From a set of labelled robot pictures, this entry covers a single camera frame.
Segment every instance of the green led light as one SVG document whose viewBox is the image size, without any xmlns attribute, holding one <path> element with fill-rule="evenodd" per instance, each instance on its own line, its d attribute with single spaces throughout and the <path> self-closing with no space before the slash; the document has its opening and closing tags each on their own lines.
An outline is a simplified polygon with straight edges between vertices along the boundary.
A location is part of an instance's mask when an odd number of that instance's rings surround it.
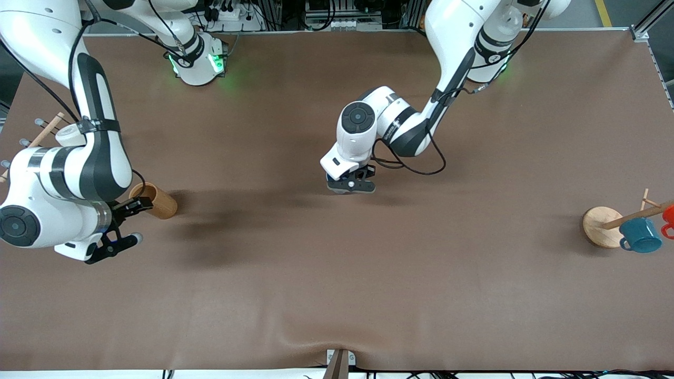
<svg viewBox="0 0 674 379">
<path fill-rule="evenodd" d="M 221 72 L 223 70 L 222 68 L 222 58 L 218 57 L 217 55 L 208 55 L 208 58 L 210 59 L 211 65 L 213 66 L 213 69 L 215 72 Z"/>
<path fill-rule="evenodd" d="M 173 61 L 173 58 L 169 55 L 168 60 L 171 61 L 171 65 L 173 66 L 173 72 L 175 72 L 176 75 L 178 75 L 178 68 L 175 67 L 175 62 Z"/>
</svg>

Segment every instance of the red mug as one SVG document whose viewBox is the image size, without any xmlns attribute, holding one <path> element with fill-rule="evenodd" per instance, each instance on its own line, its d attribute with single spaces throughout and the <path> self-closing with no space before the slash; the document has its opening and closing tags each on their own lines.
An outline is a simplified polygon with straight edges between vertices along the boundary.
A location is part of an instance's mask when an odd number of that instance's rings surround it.
<svg viewBox="0 0 674 379">
<path fill-rule="evenodd" d="M 669 229 L 674 229 L 674 205 L 670 205 L 665 209 L 663 212 L 663 220 L 665 220 L 667 224 L 660 229 L 660 232 L 662 232 L 666 238 L 674 239 L 674 235 L 667 234 Z"/>
</svg>

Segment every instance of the wooden rod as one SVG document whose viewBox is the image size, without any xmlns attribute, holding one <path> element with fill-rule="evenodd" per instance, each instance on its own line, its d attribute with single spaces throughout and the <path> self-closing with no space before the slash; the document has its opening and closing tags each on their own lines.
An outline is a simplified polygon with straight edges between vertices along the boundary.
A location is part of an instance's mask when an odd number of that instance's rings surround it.
<svg viewBox="0 0 674 379">
<path fill-rule="evenodd" d="M 663 207 L 663 206 L 661 206 L 660 204 L 658 204 L 658 203 L 656 203 L 656 202 L 654 202 L 654 201 L 651 201 L 651 200 L 649 200 L 649 199 L 647 199 L 647 198 L 644 198 L 643 201 L 644 201 L 644 203 L 649 203 L 650 205 L 656 206 L 656 207 L 658 207 L 658 208 L 662 208 L 662 207 Z"/>
<path fill-rule="evenodd" d="M 647 198 L 648 198 L 648 188 L 644 190 L 644 196 L 641 198 L 641 209 L 639 210 L 644 210 L 644 207 L 646 207 Z"/>
<path fill-rule="evenodd" d="M 59 114 L 56 115 L 56 117 L 54 117 L 54 119 L 51 120 L 51 122 L 48 123 L 47 126 L 44 127 L 44 129 L 42 129 L 40 134 L 38 134 L 38 136 L 35 137 L 33 142 L 31 142 L 30 145 L 28 145 L 27 147 L 28 148 L 34 148 L 35 146 L 38 146 L 40 144 L 40 142 L 42 142 L 44 137 L 46 137 L 47 134 L 51 133 L 51 131 L 54 130 L 56 125 L 58 125 L 59 122 L 61 122 L 61 120 L 63 119 L 63 116 L 65 116 L 65 115 L 63 113 L 59 112 Z M 5 183 L 7 181 L 7 174 L 8 173 L 9 173 L 9 170 L 5 170 L 5 172 L 2 175 L 0 175 L 0 183 Z"/>
<path fill-rule="evenodd" d="M 635 212 L 632 214 L 628 214 L 627 216 L 623 216 L 617 220 L 609 221 L 608 223 L 602 224 L 601 228 L 606 229 L 606 230 L 611 230 L 614 228 L 619 227 L 622 225 L 625 221 L 632 220 L 633 218 L 638 218 L 638 217 L 652 217 L 655 216 L 656 214 L 660 214 L 665 211 L 668 207 L 674 205 L 674 200 L 669 200 L 668 202 L 664 202 L 660 204 L 660 208 L 654 206 L 652 208 L 647 208 L 644 210 L 640 210 L 639 212 Z"/>
</svg>

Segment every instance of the mug handle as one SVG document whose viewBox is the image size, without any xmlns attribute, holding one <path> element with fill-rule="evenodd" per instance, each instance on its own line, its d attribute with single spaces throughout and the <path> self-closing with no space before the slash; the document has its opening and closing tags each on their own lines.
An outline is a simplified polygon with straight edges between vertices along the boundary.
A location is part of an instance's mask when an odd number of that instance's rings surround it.
<svg viewBox="0 0 674 379">
<path fill-rule="evenodd" d="M 667 231 L 668 231 L 669 229 L 674 229 L 674 225 L 672 225 L 672 224 L 666 224 L 662 229 L 660 229 L 660 232 L 662 232 L 662 234 L 665 236 L 665 238 L 668 238 L 668 239 L 674 239 L 674 235 L 669 235 L 669 234 L 667 233 Z"/>
<path fill-rule="evenodd" d="M 622 247 L 623 250 L 627 250 L 627 251 L 629 251 L 629 252 L 632 251 L 632 247 L 631 247 L 631 246 L 630 246 L 629 248 L 628 248 L 628 247 L 625 247 L 625 244 L 626 244 L 626 243 L 627 243 L 627 240 L 626 240 L 625 238 L 621 239 L 621 240 L 620 240 L 620 247 Z"/>
</svg>

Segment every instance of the round wooden base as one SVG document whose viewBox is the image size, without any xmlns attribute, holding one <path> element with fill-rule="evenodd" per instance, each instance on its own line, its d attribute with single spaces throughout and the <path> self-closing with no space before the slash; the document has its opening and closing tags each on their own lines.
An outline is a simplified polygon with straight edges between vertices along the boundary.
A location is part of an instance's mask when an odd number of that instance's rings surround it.
<svg viewBox="0 0 674 379">
<path fill-rule="evenodd" d="M 588 236 L 589 240 L 599 246 L 607 249 L 614 249 L 620 247 L 620 239 L 623 235 L 618 228 L 611 230 L 602 229 L 603 223 L 617 220 L 623 215 L 617 210 L 607 206 L 597 206 L 585 212 L 583 215 L 583 231 Z"/>
</svg>

